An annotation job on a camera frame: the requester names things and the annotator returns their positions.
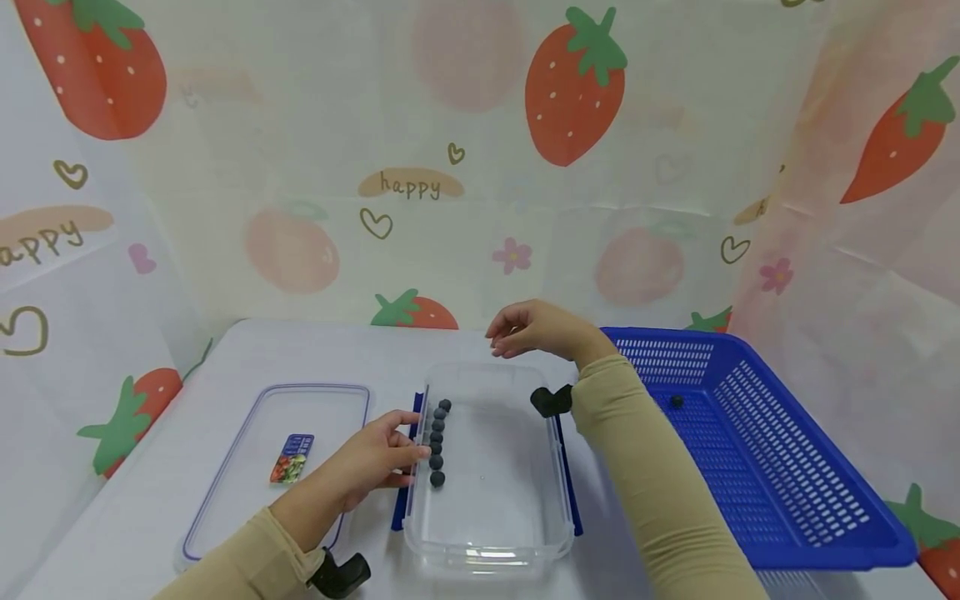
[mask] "finger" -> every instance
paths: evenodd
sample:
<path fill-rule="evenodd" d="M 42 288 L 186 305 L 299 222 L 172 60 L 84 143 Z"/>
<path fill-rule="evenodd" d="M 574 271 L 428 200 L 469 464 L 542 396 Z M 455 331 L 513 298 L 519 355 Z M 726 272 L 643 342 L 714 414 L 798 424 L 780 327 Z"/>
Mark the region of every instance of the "finger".
<path fill-rule="evenodd" d="M 414 482 L 414 478 L 410 475 L 401 475 L 400 473 L 390 473 L 387 475 L 387 478 L 380 482 L 380 485 L 377 486 L 380 489 L 386 488 L 409 488 L 410 484 Z"/>
<path fill-rule="evenodd" d="M 414 441 L 403 435 L 399 431 L 394 431 L 390 434 L 390 438 L 387 440 L 387 445 L 391 448 L 403 448 L 408 445 L 413 445 Z"/>
<path fill-rule="evenodd" d="M 530 301 L 517 302 L 509 306 L 504 306 L 500 312 L 496 313 L 490 326 L 487 327 L 487 338 L 493 338 L 497 333 L 502 332 L 505 335 L 515 325 L 527 325 L 530 323 Z"/>
<path fill-rule="evenodd" d="M 410 411 L 395 410 L 390 411 L 374 422 L 377 423 L 378 426 L 383 426 L 387 429 L 397 429 L 401 425 L 410 425 L 412 423 L 420 422 L 420 414 L 411 413 Z"/>
<path fill-rule="evenodd" d="M 511 333 L 507 337 L 497 341 L 493 346 L 493 356 L 506 356 L 508 352 L 512 353 L 513 356 L 518 356 L 524 351 L 530 348 L 536 348 L 537 344 L 534 343 L 534 340 L 537 336 L 537 327 L 531 325 L 529 327 L 524 327 L 519 331 Z"/>
<path fill-rule="evenodd" d="M 534 349 L 536 348 L 521 348 L 519 350 L 507 350 L 500 356 L 500 358 L 517 358 L 520 354 L 526 354 L 527 352 Z"/>
<path fill-rule="evenodd" d="M 415 465 L 420 459 L 430 456 L 430 448 L 425 445 L 408 445 L 403 448 L 389 448 L 387 468 L 405 468 Z"/>

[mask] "plastic container lid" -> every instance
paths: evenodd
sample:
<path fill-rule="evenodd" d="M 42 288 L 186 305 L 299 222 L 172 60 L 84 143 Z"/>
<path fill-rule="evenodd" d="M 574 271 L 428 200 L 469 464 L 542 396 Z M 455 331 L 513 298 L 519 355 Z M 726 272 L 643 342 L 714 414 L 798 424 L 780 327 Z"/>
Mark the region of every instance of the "plastic container lid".
<path fill-rule="evenodd" d="M 371 392 L 358 385 L 288 384 L 264 390 L 253 404 L 207 490 L 175 560 L 184 571 L 233 535 L 290 486 L 270 483 L 290 435 L 314 436 L 300 480 L 367 422 Z M 340 516 L 321 546 L 343 542 Z"/>
<path fill-rule="evenodd" d="M 404 537 L 437 578 L 537 577 L 573 542 L 556 420 L 530 394 L 543 375 L 526 367 L 451 363 L 427 375 L 418 431 L 428 444 L 434 410 L 444 419 L 442 487 L 424 460 L 407 497 Z"/>

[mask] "strawberry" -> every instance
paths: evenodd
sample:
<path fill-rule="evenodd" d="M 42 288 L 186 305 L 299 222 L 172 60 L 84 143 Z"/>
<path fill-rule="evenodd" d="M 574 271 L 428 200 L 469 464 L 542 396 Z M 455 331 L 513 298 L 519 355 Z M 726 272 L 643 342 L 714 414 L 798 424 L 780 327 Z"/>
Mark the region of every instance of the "strawberry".
<path fill-rule="evenodd" d="M 733 316 L 733 307 L 728 306 L 726 309 L 717 313 L 712 317 L 703 318 L 700 313 L 690 313 L 690 319 L 693 323 L 684 327 L 690 331 L 706 331 L 706 332 L 717 332 L 717 333 L 727 333 L 727 327 L 730 326 L 730 317 Z"/>
<path fill-rule="evenodd" d="M 921 73 L 910 89 L 883 113 L 867 139 L 856 175 L 840 204 L 855 203 L 905 181 L 940 147 L 956 110 L 942 83 L 960 63 L 950 57 Z"/>
<path fill-rule="evenodd" d="M 67 120 L 98 139 L 148 130 L 167 75 L 143 19 L 117 0 L 13 0 Z"/>
<path fill-rule="evenodd" d="M 540 45 L 527 73 L 527 125 L 537 152 L 570 165 L 610 128 L 623 102 L 627 57 L 610 37 L 616 9 L 599 25 L 576 7 Z"/>
<path fill-rule="evenodd" d="M 426 329 L 459 329 L 457 320 L 442 304 L 430 298 L 417 296 L 417 290 L 410 289 L 398 299 L 388 302 L 377 294 L 380 312 L 376 313 L 371 325 L 391 325 L 396 327 L 423 327 Z"/>
<path fill-rule="evenodd" d="M 925 548 L 917 562 L 948 600 L 960 600 L 960 538 Z"/>
<path fill-rule="evenodd" d="M 109 479 L 182 387 L 180 375 L 173 369 L 154 369 L 136 383 L 133 377 L 124 379 L 110 421 L 77 432 L 82 438 L 100 440 L 93 456 L 94 472 Z"/>
<path fill-rule="evenodd" d="M 906 502 L 887 502 L 920 546 L 918 562 L 933 583 L 950 600 L 960 600 L 960 527 L 928 515 L 923 508 L 923 491 L 913 484 Z"/>

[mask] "table surface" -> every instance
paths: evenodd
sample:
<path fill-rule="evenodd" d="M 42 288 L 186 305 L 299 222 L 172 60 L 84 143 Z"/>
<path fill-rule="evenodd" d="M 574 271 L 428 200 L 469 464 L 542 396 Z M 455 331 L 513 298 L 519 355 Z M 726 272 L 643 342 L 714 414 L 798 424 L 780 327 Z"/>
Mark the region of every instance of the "table surface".
<path fill-rule="evenodd" d="M 235 325 L 51 553 L 20 600 L 149 598 L 174 579 L 178 542 L 265 388 L 291 382 L 358 383 L 373 391 L 372 415 L 377 416 L 409 409 L 429 368 L 458 360 L 495 359 L 478 332 L 265 320 Z M 542 353 L 515 360 L 539 369 L 551 389 L 576 375 L 569 363 Z M 569 415 L 564 416 L 564 434 L 585 533 L 545 580 L 465 585 L 421 577 L 402 534 L 390 530 L 396 493 L 375 492 L 348 525 L 349 549 L 362 552 L 372 568 L 372 578 L 357 597 L 652 598 L 609 480 Z M 867 573 L 764 573 L 761 578 L 775 599 L 943 598 L 916 565 Z"/>

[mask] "person's right hand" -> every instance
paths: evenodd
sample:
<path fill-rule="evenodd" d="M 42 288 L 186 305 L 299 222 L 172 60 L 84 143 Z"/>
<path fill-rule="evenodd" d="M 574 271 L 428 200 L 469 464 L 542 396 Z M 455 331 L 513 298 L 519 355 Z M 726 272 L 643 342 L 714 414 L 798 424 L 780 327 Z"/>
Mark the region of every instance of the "person's right hand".
<path fill-rule="evenodd" d="M 617 354 L 617 349 L 592 323 L 543 300 L 527 300 L 500 310 L 487 328 L 493 356 L 513 358 L 537 349 L 577 363 Z"/>

